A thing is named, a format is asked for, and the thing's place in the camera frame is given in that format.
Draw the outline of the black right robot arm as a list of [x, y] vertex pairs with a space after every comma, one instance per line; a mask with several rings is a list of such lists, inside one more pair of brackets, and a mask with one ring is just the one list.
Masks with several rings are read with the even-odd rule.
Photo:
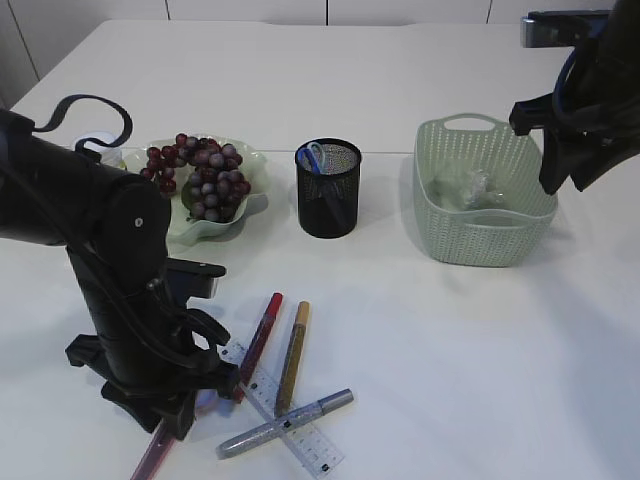
[[639, 153], [639, 4], [610, 10], [532, 11], [525, 48], [568, 47], [553, 90], [514, 104], [512, 130], [543, 132], [539, 182], [553, 195], [566, 179], [583, 191]]

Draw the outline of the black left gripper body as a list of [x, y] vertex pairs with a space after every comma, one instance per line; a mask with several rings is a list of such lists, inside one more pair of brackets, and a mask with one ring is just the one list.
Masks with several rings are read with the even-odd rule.
[[106, 398], [139, 403], [148, 408], [173, 408], [184, 398], [213, 389], [229, 398], [239, 382], [239, 369], [215, 350], [198, 347], [190, 333], [174, 333], [168, 346], [179, 354], [195, 355], [209, 363], [205, 371], [176, 366], [153, 354], [141, 343], [110, 341], [98, 335], [80, 335], [67, 347], [71, 365], [87, 366], [107, 381]]

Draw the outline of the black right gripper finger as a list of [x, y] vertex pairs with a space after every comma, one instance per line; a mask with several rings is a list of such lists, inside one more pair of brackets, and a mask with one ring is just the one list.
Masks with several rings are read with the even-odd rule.
[[611, 144], [600, 147], [572, 171], [571, 179], [574, 186], [577, 190], [584, 191], [612, 168], [638, 154], [638, 144]]
[[580, 163], [580, 143], [576, 137], [545, 129], [539, 183], [548, 195], [554, 195]]

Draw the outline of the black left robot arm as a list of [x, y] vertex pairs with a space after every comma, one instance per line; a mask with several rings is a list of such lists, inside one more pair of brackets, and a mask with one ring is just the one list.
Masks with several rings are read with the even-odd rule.
[[145, 177], [104, 164], [98, 139], [66, 149], [42, 132], [1, 114], [1, 235], [65, 248], [95, 328], [67, 347], [69, 363], [101, 376], [102, 396], [144, 430], [164, 425], [183, 439], [199, 392], [231, 398], [239, 382], [218, 353], [229, 332], [188, 306], [210, 297], [225, 269], [169, 257], [169, 200]]

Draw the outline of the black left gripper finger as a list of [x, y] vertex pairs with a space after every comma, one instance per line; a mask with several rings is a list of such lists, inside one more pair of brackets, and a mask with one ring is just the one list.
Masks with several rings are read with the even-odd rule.
[[129, 414], [147, 433], [153, 433], [161, 421], [161, 416], [156, 413], [145, 398], [130, 398], [122, 391], [106, 382], [101, 395]]
[[197, 391], [181, 392], [160, 404], [159, 414], [177, 440], [183, 440], [194, 423], [197, 396]]

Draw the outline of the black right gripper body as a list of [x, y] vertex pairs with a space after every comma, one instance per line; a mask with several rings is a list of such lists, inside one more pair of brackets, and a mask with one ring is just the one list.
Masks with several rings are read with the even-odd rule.
[[639, 146], [639, 96], [567, 111], [559, 97], [549, 93], [516, 102], [509, 124], [518, 136], [528, 135], [535, 129], [555, 129], [581, 134], [603, 146], [617, 143], [631, 149]]

